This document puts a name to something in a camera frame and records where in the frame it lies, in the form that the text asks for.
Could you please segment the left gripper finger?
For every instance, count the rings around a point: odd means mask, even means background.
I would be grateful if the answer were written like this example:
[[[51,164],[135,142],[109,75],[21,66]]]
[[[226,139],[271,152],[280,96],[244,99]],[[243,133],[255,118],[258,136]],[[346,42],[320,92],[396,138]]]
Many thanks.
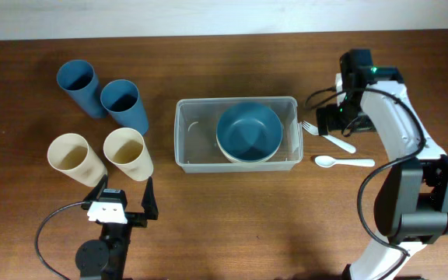
[[[107,188],[108,176],[105,174],[100,182],[86,195],[85,201],[97,201],[103,190]]]
[[[145,186],[145,191],[142,198],[142,207],[146,215],[157,215],[158,207],[153,188],[153,179],[149,177]]]

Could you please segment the white plastic fork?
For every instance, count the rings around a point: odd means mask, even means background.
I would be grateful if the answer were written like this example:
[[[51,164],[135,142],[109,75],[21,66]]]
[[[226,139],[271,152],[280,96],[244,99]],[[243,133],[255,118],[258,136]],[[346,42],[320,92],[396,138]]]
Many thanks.
[[[307,131],[308,133],[310,133],[311,135],[320,136],[320,132],[319,132],[318,128],[316,126],[314,126],[313,124],[311,124],[307,121],[303,121],[301,123],[301,125],[302,125],[302,128],[305,131]],[[347,142],[345,142],[339,138],[335,138],[334,136],[331,136],[331,135],[323,135],[323,138],[327,139],[329,142],[332,142],[333,144],[335,144],[339,148],[345,150],[346,152],[349,152],[351,154],[354,154],[356,152],[355,146],[348,144]]]

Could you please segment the white plastic spoon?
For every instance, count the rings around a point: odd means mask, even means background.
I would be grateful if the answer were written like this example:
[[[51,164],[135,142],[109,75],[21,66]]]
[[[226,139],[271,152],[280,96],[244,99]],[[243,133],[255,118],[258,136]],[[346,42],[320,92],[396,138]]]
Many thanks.
[[[314,162],[323,168],[331,168],[335,165],[373,167],[376,164],[373,159],[335,159],[331,156],[317,156]]]

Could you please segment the blue bowl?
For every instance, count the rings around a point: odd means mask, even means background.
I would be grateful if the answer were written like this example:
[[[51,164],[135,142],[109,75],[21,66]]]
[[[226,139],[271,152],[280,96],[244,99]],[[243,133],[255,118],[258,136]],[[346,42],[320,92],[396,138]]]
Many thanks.
[[[243,102],[231,106],[219,118],[216,138],[225,145],[231,138],[253,141],[266,138],[282,143],[283,127],[278,115],[264,104]]]

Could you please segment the cream bowl front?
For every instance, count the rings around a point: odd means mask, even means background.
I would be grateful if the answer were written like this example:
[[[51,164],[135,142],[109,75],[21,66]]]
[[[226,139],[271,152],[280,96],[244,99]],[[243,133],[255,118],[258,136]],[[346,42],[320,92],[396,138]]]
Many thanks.
[[[280,142],[257,138],[253,141],[244,138],[231,138],[223,145],[217,138],[220,152],[232,163],[264,163],[271,159],[280,148]]]

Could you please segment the cream bowl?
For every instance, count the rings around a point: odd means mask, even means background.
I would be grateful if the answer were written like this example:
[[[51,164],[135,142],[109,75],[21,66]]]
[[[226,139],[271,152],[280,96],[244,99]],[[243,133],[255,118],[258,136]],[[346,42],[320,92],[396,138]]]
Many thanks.
[[[265,156],[264,158],[261,159],[253,159],[253,160],[248,160],[248,159],[238,159],[234,156],[231,156],[228,152],[222,150],[222,154],[231,162],[231,163],[263,163],[263,162],[267,162],[269,159],[271,159],[274,155],[275,152],[273,152],[271,155]]]
[[[220,152],[232,163],[264,163],[271,159],[280,148],[280,142],[257,138],[253,141],[244,138],[231,138],[223,145],[217,138]]]

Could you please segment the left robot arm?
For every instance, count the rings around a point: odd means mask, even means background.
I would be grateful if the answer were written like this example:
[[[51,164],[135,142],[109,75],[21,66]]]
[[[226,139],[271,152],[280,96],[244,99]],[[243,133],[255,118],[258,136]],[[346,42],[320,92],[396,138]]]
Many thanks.
[[[104,175],[81,206],[90,222],[102,226],[98,239],[86,241],[76,252],[75,264],[81,279],[122,279],[131,231],[158,219],[152,178],[145,186],[143,212],[128,212],[125,192],[109,188],[107,182],[108,176]]]

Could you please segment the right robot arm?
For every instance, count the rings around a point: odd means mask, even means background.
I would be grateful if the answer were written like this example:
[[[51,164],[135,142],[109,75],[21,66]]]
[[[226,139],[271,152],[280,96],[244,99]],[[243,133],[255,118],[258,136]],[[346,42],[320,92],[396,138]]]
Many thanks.
[[[359,187],[361,201],[369,182],[388,172],[374,201],[376,230],[368,227],[362,206],[357,207],[371,240],[341,276],[393,279],[414,254],[448,235],[448,155],[419,120],[397,68],[375,66],[367,49],[346,52],[340,67],[330,89],[337,102],[313,106],[320,135],[374,131],[388,157]]]

